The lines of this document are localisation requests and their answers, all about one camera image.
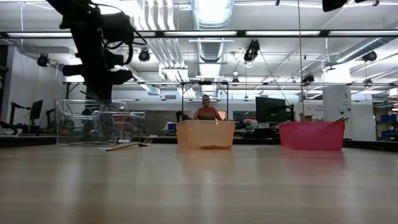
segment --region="silver duct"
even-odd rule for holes
[[[191,0],[195,30],[226,30],[232,20],[234,0]],[[198,43],[201,62],[218,62],[223,56],[224,43]],[[199,65],[200,73],[206,64]],[[212,66],[219,74],[221,65]]]
[[[131,71],[133,79],[134,80],[139,80],[140,82],[145,82],[142,78],[137,76],[137,72],[130,66],[130,65],[125,65],[125,67]],[[145,89],[149,95],[160,95],[160,88],[154,87],[152,85],[146,85],[146,84],[140,84],[140,86]]]
[[[388,26],[386,29],[398,29],[398,21]],[[367,53],[388,44],[389,42],[395,40],[396,37],[378,37],[378,38],[368,38],[361,41],[359,44],[351,47],[350,49],[338,54],[333,60],[331,60],[332,65],[347,63],[354,59],[357,59]]]
[[[386,29],[398,29],[398,21],[396,21],[392,25],[388,26]],[[366,55],[367,53],[369,53],[373,50],[376,50],[377,48],[379,48],[385,44],[388,44],[389,42],[391,42],[395,39],[396,39],[395,37],[368,38],[338,55],[331,55],[329,65],[338,65],[341,63],[350,62],[350,61],[355,60],[363,55]],[[310,72],[310,71],[318,68],[319,66],[322,65],[322,63],[319,60],[323,60],[323,59],[325,59],[325,57],[327,57],[327,55],[319,56],[317,58],[317,60],[314,60],[313,62],[309,63],[306,67],[303,67],[303,70],[308,70]],[[294,79],[298,74],[300,74],[300,72],[301,72],[301,70],[299,70],[297,73],[295,73],[292,76],[292,78]]]

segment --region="woman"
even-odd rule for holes
[[[200,120],[211,120],[214,121],[217,119],[218,121],[222,121],[220,114],[216,110],[216,108],[209,106],[210,105],[210,97],[206,94],[201,98],[201,102],[203,104],[202,108],[199,108],[195,115],[193,115],[193,119]]]

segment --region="desk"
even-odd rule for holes
[[[1,223],[395,223],[390,152],[0,149]]]

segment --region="computer monitor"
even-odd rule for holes
[[[40,113],[42,112],[43,100],[36,101],[32,104],[30,108],[30,121],[34,121],[36,119],[40,119]]]
[[[286,122],[286,102],[281,99],[256,97],[258,123]]]

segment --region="ceiling light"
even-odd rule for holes
[[[301,35],[319,35],[319,30],[303,30]],[[290,35],[300,35],[298,30],[274,30],[274,31],[246,31],[248,36],[290,36]]]
[[[138,31],[138,33],[139,33],[141,36],[143,36],[143,37],[155,37],[155,36],[156,36],[156,33],[155,33],[155,32],[148,32],[148,31],[140,30],[140,31]]]
[[[329,35],[398,35],[398,30],[338,30],[330,31]]]
[[[145,82],[148,85],[179,85],[179,82]]]
[[[11,38],[71,38],[70,32],[8,32]]]
[[[190,39],[188,40],[190,43],[233,43],[234,40],[226,40],[226,39]]]
[[[164,32],[166,37],[169,36],[236,36],[236,31],[226,31],[226,30],[218,30],[218,31],[166,31]]]

